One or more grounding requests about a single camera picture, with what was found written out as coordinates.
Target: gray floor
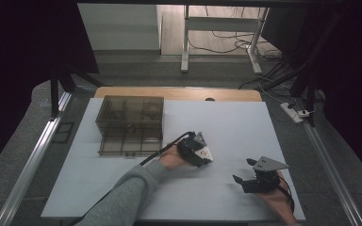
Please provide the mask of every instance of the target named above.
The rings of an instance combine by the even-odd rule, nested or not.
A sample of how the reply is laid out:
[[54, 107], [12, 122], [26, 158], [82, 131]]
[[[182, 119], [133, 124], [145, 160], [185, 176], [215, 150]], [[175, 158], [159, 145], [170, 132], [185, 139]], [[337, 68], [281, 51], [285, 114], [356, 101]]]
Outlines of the gray floor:
[[[257, 79], [246, 55], [195, 55], [190, 59], [187, 74], [180, 72], [181, 58], [177, 55], [160, 56], [152, 53], [113, 51], [96, 52], [96, 59], [101, 74], [94, 76], [108, 86], [237, 89], [241, 83]], [[260, 61], [264, 73], [268, 72], [274, 64], [273, 61]], [[88, 100], [96, 89], [78, 76], [74, 76], [74, 79], [78, 88], [73, 93], [64, 114], [62, 128], [53, 137], [53, 142], [41, 161], [12, 225], [66, 225], [67, 223], [42, 219], [40, 215], [71, 146]], [[243, 88], [256, 89], [257, 83]], [[281, 86], [273, 91], [277, 94], [288, 93], [288, 89]], [[292, 180], [307, 218], [304, 225], [351, 225], [304, 126], [293, 123], [280, 108], [277, 100], [267, 93], [261, 92], [261, 94], [268, 106], [286, 161], [290, 165]], [[272, 92], [269, 94], [282, 102], [288, 100], [285, 96]], [[322, 106], [323, 101], [319, 96], [316, 102], [316, 128], [362, 214], [362, 164], [349, 145], [324, 118]], [[0, 210], [49, 117], [50, 86], [46, 82], [34, 88], [32, 103], [24, 119], [0, 155]], [[72, 130], [68, 137], [67, 134], [60, 133], [71, 126]]]

